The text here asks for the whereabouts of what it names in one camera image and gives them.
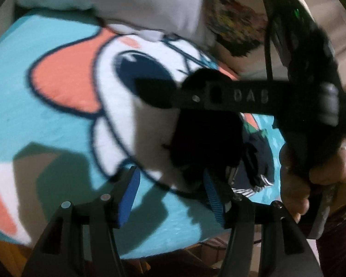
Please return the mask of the person's right hand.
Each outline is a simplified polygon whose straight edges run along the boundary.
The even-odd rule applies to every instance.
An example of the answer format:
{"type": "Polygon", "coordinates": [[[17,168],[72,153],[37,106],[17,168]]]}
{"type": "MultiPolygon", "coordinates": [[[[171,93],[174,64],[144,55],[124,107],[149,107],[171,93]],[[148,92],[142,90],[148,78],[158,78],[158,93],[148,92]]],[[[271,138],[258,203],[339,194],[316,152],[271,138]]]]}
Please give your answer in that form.
{"type": "MultiPolygon", "coordinates": [[[[280,150],[279,160],[280,197],[291,216],[298,222],[309,210],[311,188],[309,183],[291,173],[291,161],[286,145],[280,150]]],[[[309,182],[321,186],[336,187],[330,213],[346,206],[346,140],[324,166],[313,169],[309,173],[309,182]]]]}

